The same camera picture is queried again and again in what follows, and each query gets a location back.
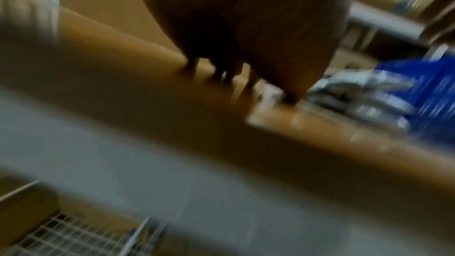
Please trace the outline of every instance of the person's other hand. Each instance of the person's other hand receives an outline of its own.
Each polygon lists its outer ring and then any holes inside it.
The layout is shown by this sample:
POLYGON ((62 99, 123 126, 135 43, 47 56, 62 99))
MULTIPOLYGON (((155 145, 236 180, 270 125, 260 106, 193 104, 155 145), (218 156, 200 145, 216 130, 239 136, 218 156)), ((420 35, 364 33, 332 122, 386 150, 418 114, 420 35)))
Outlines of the person's other hand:
POLYGON ((434 0, 419 16, 427 27, 420 39, 455 46, 455 0, 434 0))

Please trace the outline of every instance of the metal grid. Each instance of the metal grid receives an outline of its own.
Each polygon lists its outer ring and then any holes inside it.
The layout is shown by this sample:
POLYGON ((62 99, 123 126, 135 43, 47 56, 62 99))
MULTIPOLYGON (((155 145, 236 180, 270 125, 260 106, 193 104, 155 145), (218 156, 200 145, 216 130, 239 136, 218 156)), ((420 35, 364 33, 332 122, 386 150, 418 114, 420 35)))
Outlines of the metal grid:
MULTIPOLYGON (((124 256, 149 256, 163 227, 143 230, 124 256)), ((59 214, 17 244, 0 251, 1 256, 114 256, 132 237, 98 229, 78 219, 59 214)))

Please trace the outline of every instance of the finger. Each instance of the finger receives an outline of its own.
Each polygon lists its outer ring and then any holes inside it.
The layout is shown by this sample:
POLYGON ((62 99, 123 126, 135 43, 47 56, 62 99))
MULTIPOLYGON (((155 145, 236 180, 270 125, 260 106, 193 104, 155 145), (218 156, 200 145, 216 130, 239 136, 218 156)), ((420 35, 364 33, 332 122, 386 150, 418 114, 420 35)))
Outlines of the finger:
POLYGON ((419 15, 419 21, 430 22, 439 16, 447 7, 451 6, 455 0, 434 0, 419 15))
POLYGON ((455 23, 455 9, 445 14, 440 20, 430 24, 420 35, 420 39, 430 41, 440 33, 450 29, 455 23))
POLYGON ((452 30, 448 33, 441 35, 433 43, 437 44, 437 45, 447 44, 448 46, 454 47, 455 46, 455 31, 452 30))

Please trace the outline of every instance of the white wire rack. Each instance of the white wire rack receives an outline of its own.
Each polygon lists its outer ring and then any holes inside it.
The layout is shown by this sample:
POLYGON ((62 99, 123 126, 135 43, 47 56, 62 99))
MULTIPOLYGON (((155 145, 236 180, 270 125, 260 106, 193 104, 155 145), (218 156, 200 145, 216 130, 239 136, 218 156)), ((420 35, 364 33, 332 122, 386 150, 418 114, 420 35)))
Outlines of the white wire rack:
POLYGON ((118 235, 59 214, 24 236, 17 244, 0 251, 0 255, 149 256, 164 227, 159 226, 149 231, 143 229, 144 226, 141 225, 130 234, 118 235))

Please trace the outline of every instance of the wire shelf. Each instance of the wire shelf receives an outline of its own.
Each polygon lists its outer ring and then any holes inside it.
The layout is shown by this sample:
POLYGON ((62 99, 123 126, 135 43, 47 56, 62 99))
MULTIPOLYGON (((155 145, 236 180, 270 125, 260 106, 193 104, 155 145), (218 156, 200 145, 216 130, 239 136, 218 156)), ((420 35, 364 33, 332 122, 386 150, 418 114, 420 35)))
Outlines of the wire shelf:
MULTIPOLYGON (((149 256, 163 231, 158 227, 142 231, 126 256, 149 256)), ((17 244, 0 251, 1 256, 115 256, 131 235, 118 235, 95 228, 78 219, 59 214, 23 237, 17 244)))

